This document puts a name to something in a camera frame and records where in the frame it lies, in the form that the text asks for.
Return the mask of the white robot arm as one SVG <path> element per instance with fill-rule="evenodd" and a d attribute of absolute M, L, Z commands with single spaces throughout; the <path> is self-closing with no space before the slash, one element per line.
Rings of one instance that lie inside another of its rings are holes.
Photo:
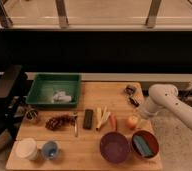
<path fill-rule="evenodd" d="M 144 119 L 154 117 L 161 108 L 175 114 L 192 130 L 192 107 L 178 98 L 178 89 L 172 84 L 154 84 L 148 90 L 148 97 L 139 106 L 139 114 Z"/>

